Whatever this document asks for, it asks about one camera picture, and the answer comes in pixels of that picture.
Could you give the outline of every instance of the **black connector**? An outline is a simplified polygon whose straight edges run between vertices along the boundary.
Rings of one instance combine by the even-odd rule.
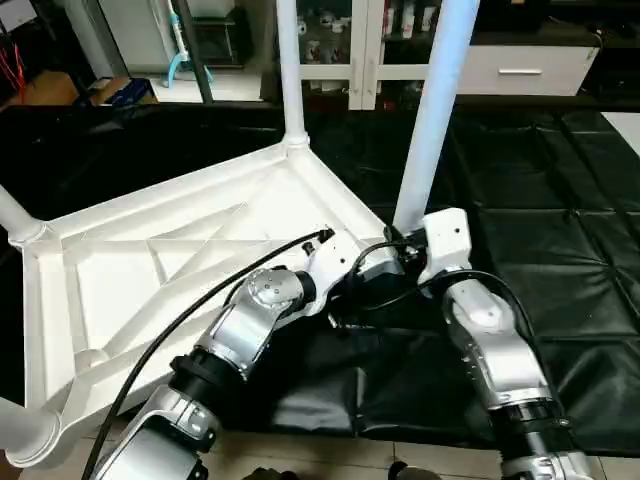
[[[229,363],[196,347],[171,361],[169,387],[199,402],[224,423],[241,413],[245,381]]]
[[[491,424],[503,461],[571,452],[576,445],[571,423],[560,415],[553,400],[535,400],[490,412]]]

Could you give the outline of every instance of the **bottle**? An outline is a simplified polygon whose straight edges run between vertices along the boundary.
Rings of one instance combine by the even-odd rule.
[[[436,13],[437,7],[424,7],[424,15],[422,16],[422,31],[431,31],[431,20],[433,20],[433,14]]]
[[[416,4],[413,0],[407,0],[402,9],[402,38],[411,38],[415,21]]]
[[[396,6],[389,0],[385,3],[384,19],[382,21],[382,35],[387,36],[393,33],[393,21],[395,20]]]

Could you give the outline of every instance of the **white metal pipe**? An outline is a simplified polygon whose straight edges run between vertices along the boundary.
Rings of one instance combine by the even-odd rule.
[[[285,141],[289,144],[306,144],[308,137],[304,129],[302,107],[296,0],[277,0],[277,13],[280,75],[282,76],[286,128]]]
[[[15,198],[0,185],[0,225],[9,232],[9,239],[23,242],[37,236],[42,220],[33,218]]]
[[[30,460],[55,442],[60,420],[55,413],[28,410],[0,398],[0,450],[16,466]]]
[[[408,233],[422,227],[479,5],[480,0],[442,2],[429,71],[393,217],[393,225],[400,232]]]

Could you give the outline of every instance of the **silver robotic arm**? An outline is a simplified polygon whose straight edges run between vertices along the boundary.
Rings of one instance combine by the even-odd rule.
[[[168,385],[160,386],[102,457],[99,480],[204,480],[198,452],[208,452],[224,417],[239,404],[273,331],[318,313],[360,250],[345,232],[303,246],[304,270],[255,270],[222,307],[194,350],[176,357]]]
[[[428,264],[419,282],[469,269],[465,212],[443,210],[427,215],[424,223]],[[536,355],[516,329],[512,307],[478,280],[463,279],[446,287],[443,309],[451,340],[489,413],[503,478],[593,478]]]

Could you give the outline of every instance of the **black mat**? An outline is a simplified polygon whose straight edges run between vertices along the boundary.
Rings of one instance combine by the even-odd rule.
[[[307,124],[314,151],[390,221],[413,116],[351,112],[309,116]],[[11,171],[3,165],[2,183],[41,218],[282,135],[278,112],[164,106],[115,114],[14,109],[0,115],[0,128],[12,159]],[[26,186],[16,167],[42,174]],[[529,310],[581,446],[593,454],[639,455],[635,153],[596,113],[459,112],[429,208],[444,206],[467,210],[474,265],[501,275]],[[0,341],[8,367],[0,393],[20,401],[20,259],[10,249],[2,258]],[[491,446],[486,415],[446,340],[437,305],[411,298],[360,320],[363,328],[349,331],[312,319],[278,332],[252,379],[264,400],[252,403],[236,427]]]

